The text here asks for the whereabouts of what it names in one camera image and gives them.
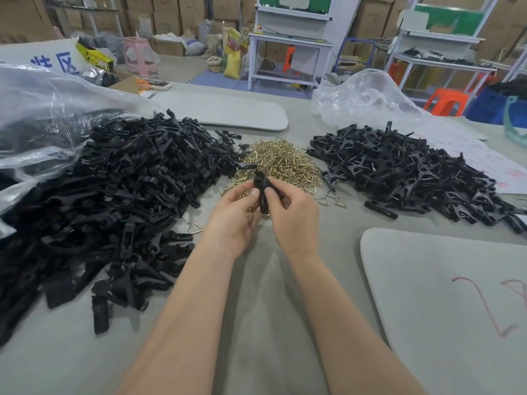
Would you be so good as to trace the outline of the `person's left forearm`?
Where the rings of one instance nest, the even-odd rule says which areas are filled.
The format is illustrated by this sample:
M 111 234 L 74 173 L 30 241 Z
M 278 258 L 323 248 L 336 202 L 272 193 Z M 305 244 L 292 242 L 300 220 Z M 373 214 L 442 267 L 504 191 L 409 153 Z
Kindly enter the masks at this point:
M 115 395 L 211 395 L 234 261 L 247 240 L 203 238 Z

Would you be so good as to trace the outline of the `pink plastic stool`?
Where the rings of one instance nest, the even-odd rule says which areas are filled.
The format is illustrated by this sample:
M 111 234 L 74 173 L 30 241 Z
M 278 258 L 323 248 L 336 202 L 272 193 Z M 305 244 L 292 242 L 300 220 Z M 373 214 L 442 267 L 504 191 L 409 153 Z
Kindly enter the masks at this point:
M 140 77 L 150 77 L 158 74 L 157 63 L 160 58 L 153 51 L 147 39 L 124 37 L 123 55 L 129 73 Z

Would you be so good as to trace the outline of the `yellow sack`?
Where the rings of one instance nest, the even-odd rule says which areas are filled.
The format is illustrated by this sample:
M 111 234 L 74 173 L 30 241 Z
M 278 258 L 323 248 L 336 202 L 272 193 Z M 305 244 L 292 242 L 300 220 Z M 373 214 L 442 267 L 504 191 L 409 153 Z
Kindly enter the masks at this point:
M 242 27 L 238 31 L 234 27 L 223 27 L 221 34 L 223 75 L 238 80 L 249 49 L 249 28 Z

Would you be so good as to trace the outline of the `white metal workbench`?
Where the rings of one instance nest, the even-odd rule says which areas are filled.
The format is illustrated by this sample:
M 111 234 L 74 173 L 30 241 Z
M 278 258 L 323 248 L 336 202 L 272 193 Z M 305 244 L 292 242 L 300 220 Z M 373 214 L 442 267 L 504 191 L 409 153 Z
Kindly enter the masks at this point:
M 256 0 L 249 32 L 248 90 L 268 80 L 313 90 L 331 70 L 333 0 Z

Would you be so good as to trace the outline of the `white paper with red writing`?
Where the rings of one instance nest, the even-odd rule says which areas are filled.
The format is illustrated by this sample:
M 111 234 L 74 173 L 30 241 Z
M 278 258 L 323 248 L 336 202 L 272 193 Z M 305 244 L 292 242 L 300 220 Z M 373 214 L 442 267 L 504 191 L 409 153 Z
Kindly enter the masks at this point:
M 452 157 L 463 155 L 468 166 L 496 181 L 502 194 L 527 196 L 527 168 L 488 146 L 489 138 L 464 124 L 464 118 L 428 117 L 416 120 L 412 137 L 427 140 Z

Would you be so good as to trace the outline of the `pile of assembled black clips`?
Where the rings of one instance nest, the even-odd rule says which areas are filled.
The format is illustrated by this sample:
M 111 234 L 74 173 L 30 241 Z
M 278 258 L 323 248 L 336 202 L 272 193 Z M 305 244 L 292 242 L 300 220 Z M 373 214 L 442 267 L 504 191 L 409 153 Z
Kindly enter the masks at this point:
M 331 191 L 338 180 L 366 192 L 364 205 L 390 219 L 397 211 L 426 214 L 435 210 L 454 222 L 486 226 L 504 223 L 527 235 L 527 210 L 497 195 L 497 181 L 467 164 L 463 153 L 451 156 L 425 139 L 400 134 L 388 121 L 384 130 L 352 124 L 314 136 L 306 152 L 324 161 L 321 178 Z

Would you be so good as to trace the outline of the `plain grey rounded board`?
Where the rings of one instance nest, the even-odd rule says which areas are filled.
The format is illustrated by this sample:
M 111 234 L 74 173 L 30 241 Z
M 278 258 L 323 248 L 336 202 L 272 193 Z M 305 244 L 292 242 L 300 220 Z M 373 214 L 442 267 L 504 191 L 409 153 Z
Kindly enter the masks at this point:
M 161 112 L 171 110 L 179 120 L 196 119 L 199 123 L 282 132 L 289 126 L 284 108 L 269 101 L 215 95 L 202 92 L 166 92 L 152 98 Z

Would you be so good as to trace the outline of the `white banner with blue print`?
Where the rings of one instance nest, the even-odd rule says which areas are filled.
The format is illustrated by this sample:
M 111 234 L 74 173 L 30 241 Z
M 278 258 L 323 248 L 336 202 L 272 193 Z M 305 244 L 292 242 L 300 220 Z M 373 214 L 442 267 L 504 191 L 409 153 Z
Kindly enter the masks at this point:
M 24 44 L 0 45 L 0 77 L 6 76 L 5 64 L 46 68 L 81 76 L 88 63 L 76 48 L 76 38 Z

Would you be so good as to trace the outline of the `large clear plastic bag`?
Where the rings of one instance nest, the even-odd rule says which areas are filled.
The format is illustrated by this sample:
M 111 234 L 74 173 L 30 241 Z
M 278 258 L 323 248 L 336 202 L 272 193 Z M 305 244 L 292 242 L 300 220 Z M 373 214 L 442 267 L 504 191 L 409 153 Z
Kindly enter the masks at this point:
M 71 166 L 94 127 L 158 111 L 152 100 L 74 75 L 0 63 L 0 239 L 16 232 L 2 215 Z

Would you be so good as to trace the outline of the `black plastic clip piece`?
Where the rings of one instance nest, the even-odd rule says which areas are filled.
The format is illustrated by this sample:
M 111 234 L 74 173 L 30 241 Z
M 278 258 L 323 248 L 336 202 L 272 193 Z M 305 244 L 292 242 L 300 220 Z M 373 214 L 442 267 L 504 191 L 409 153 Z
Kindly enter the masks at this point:
M 261 172 L 260 170 L 255 170 L 254 172 L 254 188 L 256 188 L 259 191 L 259 209 L 261 214 L 268 215 L 269 214 L 269 206 L 267 197 L 265 194 L 265 189 L 267 187 L 271 187 L 271 184 L 265 175 L 264 172 Z

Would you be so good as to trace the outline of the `grey board with red marks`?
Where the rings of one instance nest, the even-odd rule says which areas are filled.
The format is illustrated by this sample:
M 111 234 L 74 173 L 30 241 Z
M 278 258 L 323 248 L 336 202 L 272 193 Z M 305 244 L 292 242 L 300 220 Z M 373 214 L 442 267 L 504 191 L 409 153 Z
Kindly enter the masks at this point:
M 386 337 L 430 395 L 527 395 L 527 246 L 371 228 Z

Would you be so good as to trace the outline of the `person's left hand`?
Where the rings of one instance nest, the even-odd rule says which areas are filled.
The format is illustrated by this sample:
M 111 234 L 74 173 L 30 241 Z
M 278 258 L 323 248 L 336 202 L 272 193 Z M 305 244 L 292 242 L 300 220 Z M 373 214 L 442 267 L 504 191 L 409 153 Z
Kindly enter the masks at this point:
M 254 188 L 249 180 L 230 189 L 214 207 L 203 228 L 197 250 L 208 258 L 234 261 L 247 248 L 254 229 L 263 218 L 242 218 L 241 198 Z

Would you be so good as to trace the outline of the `person's right forearm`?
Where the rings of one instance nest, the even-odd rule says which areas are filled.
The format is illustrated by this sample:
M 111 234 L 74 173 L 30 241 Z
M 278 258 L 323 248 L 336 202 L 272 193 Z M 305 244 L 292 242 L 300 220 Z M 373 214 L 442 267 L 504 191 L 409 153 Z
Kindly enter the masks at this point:
M 317 247 L 279 244 L 299 284 L 330 395 L 426 395 L 359 312 Z

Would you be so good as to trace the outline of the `person's right hand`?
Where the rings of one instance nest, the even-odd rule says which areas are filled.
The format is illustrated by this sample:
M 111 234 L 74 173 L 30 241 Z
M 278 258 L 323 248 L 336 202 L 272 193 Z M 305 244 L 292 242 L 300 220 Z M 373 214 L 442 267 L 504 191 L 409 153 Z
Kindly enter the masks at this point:
M 318 258 L 319 207 L 302 189 L 273 177 L 275 187 L 287 187 L 288 217 L 286 222 L 273 222 L 275 238 L 290 261 Z

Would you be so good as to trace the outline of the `orange plastic stool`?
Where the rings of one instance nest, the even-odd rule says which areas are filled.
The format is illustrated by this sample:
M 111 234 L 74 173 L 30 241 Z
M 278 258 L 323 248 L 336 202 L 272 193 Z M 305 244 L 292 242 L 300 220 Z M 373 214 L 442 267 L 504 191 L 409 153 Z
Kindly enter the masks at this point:
M 470 93 L 449 88 L 438 88 L 432 93 L 423 109 L 434 116 L 451 116 L 454 108 L 457 107 L 454 116 L 460 117 L 469 100 Z

